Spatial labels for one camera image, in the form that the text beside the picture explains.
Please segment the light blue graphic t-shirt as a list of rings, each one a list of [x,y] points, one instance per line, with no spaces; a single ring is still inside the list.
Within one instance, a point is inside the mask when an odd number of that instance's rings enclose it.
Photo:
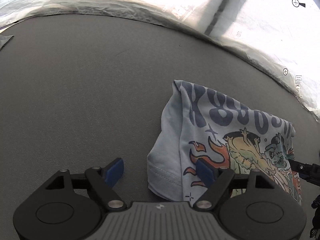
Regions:
[[[259,169],[302,201],[300,177],[290,167],[295,136],[290,122],[187,81],[174,81],[172,90],[161,132],[147,156],[148,187],[154,194],[196,202],[207,189],[196,171],[196,162],[203,159],[237,174]]]

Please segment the white printed window sheet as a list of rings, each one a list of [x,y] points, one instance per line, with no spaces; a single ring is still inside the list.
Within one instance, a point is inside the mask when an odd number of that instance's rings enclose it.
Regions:
[[[1,0],[1,29],[59,14],[183,30],[253,64],[319,116],[319,0]]]

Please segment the grey crumpled garment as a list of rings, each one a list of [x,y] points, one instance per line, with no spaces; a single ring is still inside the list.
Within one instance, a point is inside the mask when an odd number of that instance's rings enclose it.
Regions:
[[[9,35],[9,36],[0,35],[0,50],[2,50],[2,48],[3,48],[8,42],[10,42],[13,38],[14,38],[14,35]]]

